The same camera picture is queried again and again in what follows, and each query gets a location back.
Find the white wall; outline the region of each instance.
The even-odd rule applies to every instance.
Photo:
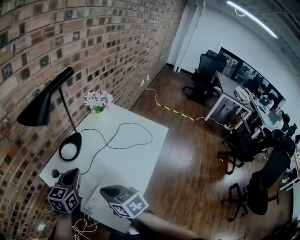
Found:
[[[173,41],[171,52],[168,58],[168,63],[175,65],[181,45],[183,43],[184,37],[188,31],[188,26],[193,18],[194,12],[196,10],[195,0],[188,0],[186,7],[184,8],[181,21]]]
[[[194,72],[200,55],[220,47],[231,51],[262,74],[286,99],[283,110],[300,133],[300,79],[267,41],[229,14],[207,5],[195,29],[182,68]]]

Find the computer monitor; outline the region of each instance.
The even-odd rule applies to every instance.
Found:
[[[263,96],[260,100],[259,103],[263,106],[266,106],[270,103],[270,100],[268,100],[265,96]]]

